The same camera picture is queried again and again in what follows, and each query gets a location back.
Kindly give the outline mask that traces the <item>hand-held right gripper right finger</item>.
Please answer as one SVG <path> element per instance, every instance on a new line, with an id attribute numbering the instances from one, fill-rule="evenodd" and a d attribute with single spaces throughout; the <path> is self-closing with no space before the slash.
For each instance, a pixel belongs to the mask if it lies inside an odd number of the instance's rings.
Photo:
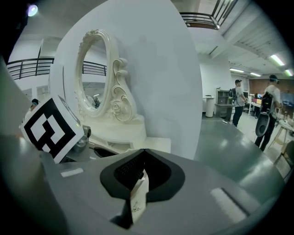
<path id="1" fill-rule="evenodd" d="M 156 150 L 185 175 L 182 187 L 166 201 L 148 202 L 132 226 L 141 235 L 245 235 L 258 223 L 259 202 L 231 179 L 202 163 Z"/>

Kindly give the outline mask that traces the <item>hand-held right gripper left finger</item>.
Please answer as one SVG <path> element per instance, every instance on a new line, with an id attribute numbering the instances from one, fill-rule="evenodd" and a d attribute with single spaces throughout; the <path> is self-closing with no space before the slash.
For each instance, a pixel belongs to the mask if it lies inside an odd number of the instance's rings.
<path id="1" fill-rule="evenodd" d="M 41 151 L 39 218 L 46 231 L 55 235 L 145 234 L 144 216 L 131 224 L 126 200 L 111 197 L 100 182 L 105 167 L 137 153 L 55 164 L 49 153 Z"/>

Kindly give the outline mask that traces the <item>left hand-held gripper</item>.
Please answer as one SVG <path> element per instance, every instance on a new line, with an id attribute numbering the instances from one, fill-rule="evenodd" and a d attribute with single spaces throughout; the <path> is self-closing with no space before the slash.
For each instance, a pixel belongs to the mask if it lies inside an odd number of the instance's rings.
<path id="1" fill-rule="evenodd" d="M 58 95 L 50 95 L 38 104 L 25 117 L 20 130 L 25 140 L 39 151 L 51 154 L 56 164 L 61 163 L 71 150 L 83 151 L 91 135 L 91 128 L 82 125 L 66 101 Z M 117 153 L 102 147 L 89 147 L 89 150 L 92 157 L 111 159 L 123 159 L 136 152 Z"/>

